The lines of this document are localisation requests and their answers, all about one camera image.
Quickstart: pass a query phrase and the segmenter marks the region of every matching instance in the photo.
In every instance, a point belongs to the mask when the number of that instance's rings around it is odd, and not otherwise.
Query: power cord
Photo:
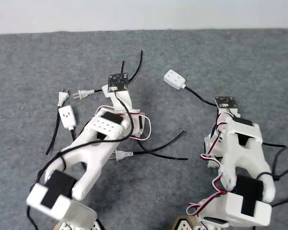
[[[286,145],[279,145],[279,144],[272,144],[272,143],[267,143],[267,142],[263,142],[263,145],[270,146],[270,147],[278,147],[281,149],[277,152],[277,154],[274,157],[274,160],[272,163],[272,172],[262,172],[261,174],[259,174],[257,176],[256,179],[259,179],[262,175],[267,174],[267,175],[272,176],[274,181],[279,181],[284,175],[286,175],[288,173],[288,169],[287,169],[283,173],[281,173],[280,175],[275,174],[278,157],[283,151],[285,151],[287,149],[287,146]],[[286,203],[288,203],[288,197],[285,199],[282,199],[281,201],[279,201],[275,204],[272,204],[271,207],[277,207],[280,205],[284,205]]]
[[[135,73],[133,74],[133,76],[128,80],[128,83],[130,83],[138,74],[141,66],[142,66],[142,60],[143,60],[143,50],[141,50],[141,56],[140,56],[140,62],[138,65],[138,68],[136,69]],[[125,66],[125,61],[122,62],[121,65],[121,69],[120,72],[123,73],[124,71],[124,66]],[[78,92],[74,93],[72,96],[74,99],[80,99],[82,100],[83,98],[95,93],[95,92],[101,92],[102,89],[98,89],[98,90],[78,90]]]
[[[188,160],[188,158],[169,157],[169,156],[163,156],[163,155],[154,153],[154,152],[152,152],[151,150],[146,149],[139,140],[137,140],[137,142],[138,142],[138,145],[139,145],[144,151],[146,151],[147,153],[149,153],[149,154],[151,154],[151,155],[153,155],[153,156],[155,156],[155,157],[161,157],[161,158],[164,158],[164,159],[179,160],[179,161],[187,161],[187,160]]]
[[[193,91],[192,89],[190,89],[189,87],[185,86],[184,89],[186,89],[187,91],[189,91],[190,93],[194,94],[198,99],[200,99],[202,102],[205,102],[208,105],[214,106],[216,107],[216,104],[209,102],[207,100],[205,100],[204,98],[202,98],[200,95],[198,95],[198,93],[196,93],[195,91]]]
[[[78,145],[78,146],[74,146],[74,147],[72,147],[72,148],[69,148],[69,149],[66,149],[66,150],[64,150],[64,151],[58,152],[50,161],[48,161],[48,162],[46,163],[46,165],[45,165],[40,171],[38,171],[37,177],[36,177],[36,180],[35,180],[35,183],[34,183],[34,184],[36,184],[36,183],[38,183],[38,182],[40,181],[40,179],[41,179],[41,177],[43,176],[45,170],[46,170],[46,169],[49,167],[49,165],[51,165],[56,159],[62,158],[62,160],[63,160],[63,162],[64,162],[63,156],[64,156],[66,153],[71,152],[71,151],[76,150],[76,149],[79,149],[79,148],[82,148],[82,147],[85,147],[85,146],[88,146],[88,145],[97,144],[97,143],[122,142],[122,141],[124,141],[124,140],[127,140],[127,139],[132,135],[133,130],[134,130],[134,123],[133,123],[131,114],[130,114],[127,106],[125,105],[125,103],[124,103],[121,99],[119,99],[119,98],[117,97],[116,92],[114,92],[114,93],[115,93],[115,96],[116,96],[117,100],[118,100],[118,101],[120,102],[120,104],[125,108],[125,110],[126,110],[126,112],[127,112],[127,114],[128,114],[128,117],[129,117],[129,119],[130,119],[131,129],[130,129],[129,134],[126,135],[125,137],[123,137],[123,138],[121,138],[121,139],[117,139],[117,140],[94,140],[94,141],[89,141],[89,142],[87,142],[87,143],[84,143],[84,144],[81,144],[81,145]],[[29,206],[27,207],[26,215],[27,215],[27,218],[28,218],[28,219],[30,220],[30,222],[32,223],[32,225],[34,226],[35,230],[38,230],[38,227],[37,227],[36,223],[34,222],[34,220],[33,220],[33,219],[31,218],[31,216],[30,216],[30,207],[29,207]]]
[[[164,149],[167,146],[173,144],[176,140],[178,140],[183,134],[185,133],[185,131],[182,131],[178,134],[178,136],[176,136],[173,140],[171,140],[169,143],[160,146],[158,148],[152,149],[150,150],[151,152],[156,152],[158,150]],[[122,151],[122,150],[115,150],[115,152],[113,154],[115,154],[115,157],[110,158],[111,160],[116,159],[116,161],[121,161],[123,159],[125,159],[126,157],[131,157],[134,155],[141,155],[141,154],[147,154],[148,152],[146,151]]]
[[[57,120],[56,120],[56,126],[54,127],[54,131],[53,131],[53,135],[52,135],[52,139],[51,142],[48,146],[47,151],[45,152],[45,155],[48,155],[50,150],[52,149],[53,145],[54,145],[54,141],[57,137],[57,133],[58,133],[58,129],[59,129],[59,124],[60,124],[60,114],[59,114],[59,108],[61,108],[64,104],[64,102],[68,99],[69,94],[67,92],[64,92],[64,89],[59,92],[59,101],[58,101],[58,111],[57,111]]]
[[[205,100],[204,98],[202,98],[198,93],[196,93],[195,91],[193,91],[192,89],[190,89],[189,87],[186,86],[186,80],[184,77],[182,77],[181,75],[179,75],[178,73],[176,73],[173,70],[169,70],[165,75],[163,80],[169,84],[170,86],[172,86],[173,88],[175,88],[176,90],[180,90],[180,89],[186,89],[187,91],[191,92],[192,94],[194,94],[198,99],[200,99],[202,102],[205,102],[208,105],[211,105],[213,107],[217,107],[216,104],[209,102],[207,100]]]
[[[75,130],[74,130],[74,129],[71,130],[71,134],[72,134],[72,140],[73,140],[73,141],[76,140],[77,137],[76,137],[76,133],[75,133]],[[81,162],[81,165],[82,165],[84,171],[86,171],[86,164],[83,163],[83,162]]]

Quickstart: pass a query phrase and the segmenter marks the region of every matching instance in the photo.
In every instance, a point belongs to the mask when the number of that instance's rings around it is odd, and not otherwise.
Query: white plug
[[[64,92],[64,89],[59,92],[59,102],[58,102],[58,107],[62,107],[63,103],[68,99],[69,97],[69,94],[68,94],[68,91],[67,92]]]
[[[73,114],[72,107],[70,105],[64,106],[59,109],[59,114],[64,128],[72,130],[77,125],[76,118]]]
[[[106,98],[110,97],[110,92],[108,92],[108,85],[104,85],[103,87],[101,87],[102,92],[104,93]]]
[[[164,75],[163,80],[170,86],[174,87],[176,90],[184,89],[186,86],[186,80],[171,69]]]
[[[133,156],[133,152],[125,152],[125,151],[121,151],[121,150],[115,150],[115,159],[116,161],[121,161],[126,157],[132,157]]]
[[[83,98],[93,93],[95,93],[95,90],[78,90],[78,92],[74,93],[72,96],[74,99],[82,100]]]

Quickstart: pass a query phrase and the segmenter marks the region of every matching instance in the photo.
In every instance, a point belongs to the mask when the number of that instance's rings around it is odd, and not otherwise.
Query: white outlet box
[[[164,75],[163,80],[170,86],[174,87],[176,90],[180,90],[186,86],[186,80],[171,69]]]
[[[72,130],[76,126],[76,118],[70,105],[60,108],[59,114],[64,128]]]

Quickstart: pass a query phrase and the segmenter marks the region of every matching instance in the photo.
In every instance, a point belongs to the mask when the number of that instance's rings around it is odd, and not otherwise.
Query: cable connector
[[[67,92],[64,92],[64,89],[63,89],[61,92],[59,92],[58,107],[62,107],[64,102],[68,99],[68,97],[69,97],[68,91],[69,90],[67,90]]]
[[[125,152],[122,150],[115,150],[115,152],[113,153],[115,154],[115,157],[110,158],[110,159],[116,159],[116,161],[121,161],[123,159],[125,159],[126,157],[132,157],[133,156],[133,152]]]
[[[171,69],[164,75],[163,80],[176,90],[184,89],[184,87],[186,87],[186,80]]]
[[[78,90],[78,92],[74,93],[72,96],[74,99],[82,100],[83,98],[93,93],[95,93],[95,90]]]

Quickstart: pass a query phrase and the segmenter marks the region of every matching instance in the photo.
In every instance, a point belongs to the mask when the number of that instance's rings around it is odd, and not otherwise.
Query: red and white wire
[[[145,118],[148,120],[148,123],[149,123],[149,134],[148,134],[148,136],[145,137],[145,138],[138,138],[138,137],[136,137],[136,136],[130,136],[130,138],[136,139],[136,140],[147,140],[147,139],[149,139],[150,134],[152,133],[152,125],[151,125],[151,123],[150,123],[150,119],[149,119],[146,115],[143,115],[143,114],[138,114],[138,115],[139,115],[139,116],[142,116],[142,117],[145,117]]]
[[[230,113],[227,113],[227,112],[223,112],[223,113],[220,113],[220,114],[217,115],[217,117],[216,117],[216,123],[217,123],[218,119],[220,118],[220,116],[221,116],[222,114],[227,114],[227,115],[229,115],[231,118],[234,117],[233,114],[230,114]]]
[[[132,135],[132,136],[130,136],[130,138],[135,139],[135,140],[147,140],[147,139],[150,137],[151,133],[152,133],[152,125],[151,125],[150,119],[149,119],[146,115],[141,114],[141,113],[130,113],[130,114],[131,114],[131,115],[143,116],[143,117],[145,117],[145,118],[148,120],[148,123],[149,123],[149,134],[148,134],[147,137],[145,137],[145,138],[138,138],[138,137]]]
[[[186,209],[186,212],[189,216],[198,215],[215,197],[220,196],[220,195],[224,195],[227,193],[226,191],[223,191],[222,189],[220,189],[219,187],[216,186],[216,183],[221,179],[221,177],[222,177],[222,173],[212,181],[212,186],[213,186],[213,188],[215,188],[217,190],[217,192],[212,194],[210,197],[208,197],[207,200],[202,205],[189,203],[189,206]],[[196,210],[194,212],[190,213],[189,210],[191,208],[195,208]]]
[[[223,173],[221,172],[221,173],[219,174],[219,176],[217,176],[215,179],[212,180],[212,186],[213,186],[213,188],[214,188],[215,190],[217,190],[218,192],[221,192],[222,194],[226,194],[226,193],[227,193],[226,191],[220,189],[220,188],[216,185],[216,183],[221,179],[222,175],[223,175]]]

